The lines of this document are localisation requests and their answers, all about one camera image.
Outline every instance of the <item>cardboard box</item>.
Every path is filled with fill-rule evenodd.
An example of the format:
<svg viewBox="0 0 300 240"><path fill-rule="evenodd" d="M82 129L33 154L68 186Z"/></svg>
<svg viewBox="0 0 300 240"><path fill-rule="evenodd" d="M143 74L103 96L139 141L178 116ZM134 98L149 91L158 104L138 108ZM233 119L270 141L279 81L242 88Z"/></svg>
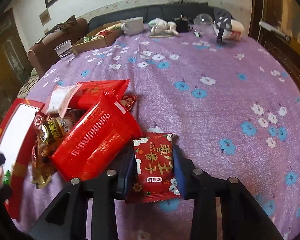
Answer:
<svg viewBox="0 0 300 240"><path fill-rule="evenodd" d="M92 32L86 35L86 37L89 36L95 36L98 32L102 31L103 29L110 27L114 24L120 23L121 21L113 22L113 23L107 23L99 28L96 28ZM111 33L110 35L106 36L105 38L99 38L87 42L83 42L83 38L78 40L75 44L72 45L72 51L73 54L79 54L85 51L93 50L93 49L99 49L110 46L119 36L123 34L123 31L121 29L116 30L115 32Z"/></svg>

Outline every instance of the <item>brown sofa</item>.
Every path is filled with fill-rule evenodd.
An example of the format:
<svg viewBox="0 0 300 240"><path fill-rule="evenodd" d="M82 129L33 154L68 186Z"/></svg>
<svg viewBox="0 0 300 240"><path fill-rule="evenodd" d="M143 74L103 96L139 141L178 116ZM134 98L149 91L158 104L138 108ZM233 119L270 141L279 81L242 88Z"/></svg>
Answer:
<svg viewBox="0 0 300 240"><path fill-rule="evenodd" d="M88 33L87 20L77 19L77 23L72 25L67 32L56 30L34 44L28 51L28 59L39 77L42 78L48 69L60 60L53 50L56 46L67 40L71 40L74 44Z"/></svg>

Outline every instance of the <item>floral blanket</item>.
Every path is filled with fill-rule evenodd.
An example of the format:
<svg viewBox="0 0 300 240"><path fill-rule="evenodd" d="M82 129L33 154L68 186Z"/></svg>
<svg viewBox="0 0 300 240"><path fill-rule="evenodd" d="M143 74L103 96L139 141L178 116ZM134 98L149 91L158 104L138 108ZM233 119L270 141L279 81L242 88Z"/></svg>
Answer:
<svg viewBox="0 0 300 240"><path fill-rule="evenodd" d="M292 78L251 38L220 47L213 34L148 35L149 30L121 36L69 64L59 61L27 98L44 102L56 84L129 78L127 93L138 96L133 114L143 131L176 133L196 167L217 178L237 177L284 239L295 237L300 232L300 93ZM37 190L28 173L18 227L28 231L62 186L56 173ZM180 198L138 205L116 201L119 239L188 239L193 204Z"/></svg>

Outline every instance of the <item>clear plastic cup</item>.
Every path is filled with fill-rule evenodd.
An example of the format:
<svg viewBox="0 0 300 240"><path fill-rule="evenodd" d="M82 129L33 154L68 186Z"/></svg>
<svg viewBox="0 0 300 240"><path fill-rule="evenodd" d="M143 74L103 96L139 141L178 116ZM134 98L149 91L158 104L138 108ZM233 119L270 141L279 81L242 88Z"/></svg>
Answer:
<svg viewBox="0 0 300 240"><path fill-rule="evenodd" d="M61 43L59 46L55 47L54 50L58 54L62 61L68 63L74 59L74 54L72 52L71 40Z"/></svg>

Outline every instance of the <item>white stuffed toy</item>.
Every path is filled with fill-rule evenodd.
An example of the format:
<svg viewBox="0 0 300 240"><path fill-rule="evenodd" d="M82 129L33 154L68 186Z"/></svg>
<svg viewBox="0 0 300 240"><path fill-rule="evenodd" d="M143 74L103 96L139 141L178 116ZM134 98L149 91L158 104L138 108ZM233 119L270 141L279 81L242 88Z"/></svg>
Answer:
<svg viewBox="0 0 300 240"><path fill-rule="evenodd" d="M177 25L174 22L166 22L157 18L150 21L148 25L151 28L150 34L153 36L163 33L179 36L179 33L176 31Z"/></svg>

